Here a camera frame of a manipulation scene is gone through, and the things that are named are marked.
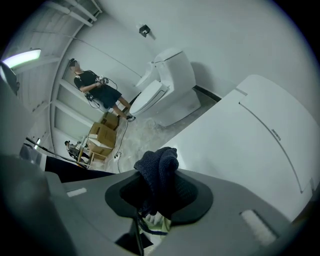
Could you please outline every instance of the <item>toilet tank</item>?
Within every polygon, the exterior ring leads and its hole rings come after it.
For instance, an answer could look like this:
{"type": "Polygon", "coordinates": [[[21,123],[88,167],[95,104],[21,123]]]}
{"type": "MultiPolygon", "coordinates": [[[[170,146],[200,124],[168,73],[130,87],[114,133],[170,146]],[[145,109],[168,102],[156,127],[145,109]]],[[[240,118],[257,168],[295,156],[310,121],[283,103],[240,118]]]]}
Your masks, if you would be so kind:
{"type": "Polygon", "coordinates": [[[164,50],[155,57],[154,63],[160,74],[160,81],[165,86],[188,91],[196,85],[194,70],[181,49],[164,50]]]}

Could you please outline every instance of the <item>person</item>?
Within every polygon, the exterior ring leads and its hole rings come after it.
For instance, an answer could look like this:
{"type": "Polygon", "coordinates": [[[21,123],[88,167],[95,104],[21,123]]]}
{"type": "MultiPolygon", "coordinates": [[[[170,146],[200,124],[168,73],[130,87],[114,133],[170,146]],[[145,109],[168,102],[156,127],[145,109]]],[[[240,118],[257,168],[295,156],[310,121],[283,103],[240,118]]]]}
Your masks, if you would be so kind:
{"type": "MultiPolygon", "coordinates": [[[[78,160],[79,154],[80,154],[80,150],[77,149],[77,146],[80,144],[80,142],[78,141],[76,143],[76,145],[70,144],[70,140],[69,141],[65,141],[64,145],[66,146],[66,150],[68,151],[69,155],[73,158],[75,158],[76,160],[78,160]]],[[[82,152],[82,158],[88,158],[88,160],[90,159],[89,156],[85,153],[82,152]]]]}
{"type": "Polygon", "coordinates": [[[80,68],[79,63],[72,59],[70,61],[70,69],[73,71],[76,76],[74,78],[74,84],[78,87],[78,89],[83,92],[90,94],[100,100],[103,103],[103,106],[107,108],[113,108],[114,112],[117,113],[120,117],[126,119],[128,122],[134,121],[136,118],[132,115],[126,115],[123,111],[121,111],[116,102],[120,101],[128,110],[130,110],[131,105],[122,97],[122,94],[113,89],[107,84],[101,84],[96,81],[96,78],[99,77],[91,70],[83,71],[80,68]]]}

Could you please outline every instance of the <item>white device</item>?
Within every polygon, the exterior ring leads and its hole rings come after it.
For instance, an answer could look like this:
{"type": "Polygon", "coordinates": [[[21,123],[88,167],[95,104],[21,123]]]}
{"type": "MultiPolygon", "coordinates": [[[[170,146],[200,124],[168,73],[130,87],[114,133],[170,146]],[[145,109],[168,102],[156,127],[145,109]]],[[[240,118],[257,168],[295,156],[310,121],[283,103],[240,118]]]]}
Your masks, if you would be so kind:
{"type": "Polygon", "coordinates": [[[250,75],[167,142],[179,167],[240,184],[293,221],[319,184],[320,128],[274,82],[250,75]]]}
{"type": "Polygon", "coordinates": [[[193,91],[195,74],[186,54],[176,48],[158,54],[148,62],[145,75],[136,87],[141,94],[132,104],[130,114],[152,118],[161,126],[169,126],[188,116],[201,104],[193,91]]]}

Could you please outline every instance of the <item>camera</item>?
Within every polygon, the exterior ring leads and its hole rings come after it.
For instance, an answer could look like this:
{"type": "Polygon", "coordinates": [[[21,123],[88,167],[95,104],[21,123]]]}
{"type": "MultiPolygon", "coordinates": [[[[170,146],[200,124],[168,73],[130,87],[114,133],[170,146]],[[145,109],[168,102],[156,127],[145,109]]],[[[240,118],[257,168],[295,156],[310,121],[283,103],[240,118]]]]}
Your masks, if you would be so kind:
{"type": "Polygon", "coordinates": [[[94,101],[94,97],[92,96],[91,93],[86,92],[86,93],[84,94],[84,96],[86,97],[86,99],[87,99],[88,101],[90,101],[90,102],[93,102],[93,101],[94,101]]]}
{"type": "Polygon", "coordinates": [[[101,83],[102,85],[106,85],[107,83],[109,83],[109,79],[104,77],[103,75],[97,77],[95,81],[101,83]]]}

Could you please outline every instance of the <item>ceiling light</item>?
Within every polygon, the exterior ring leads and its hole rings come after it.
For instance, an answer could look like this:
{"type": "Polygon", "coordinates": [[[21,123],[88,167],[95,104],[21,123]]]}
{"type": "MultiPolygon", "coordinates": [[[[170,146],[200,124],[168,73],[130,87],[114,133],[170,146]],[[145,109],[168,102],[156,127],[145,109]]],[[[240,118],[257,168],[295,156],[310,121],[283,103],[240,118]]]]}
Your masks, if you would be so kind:
{"type": "Polygon", "coordinates": [[[9,68],[13,68],[13,67],[20,65],[22,63],[38,59],[40,56],[40,53],[41,53],[40,49],[30,50],[30,51],[26,51],[26,52],[11,56],[11,57],[5,59],[3,62],[9,68]]]}
{"type": "Polygon", "coordinates": [[[36,143],[37,143],[37,144],[40,144],[40,141],[41,141],[41,139],[38,138],[38,140],[36,141],[36,143]]]}

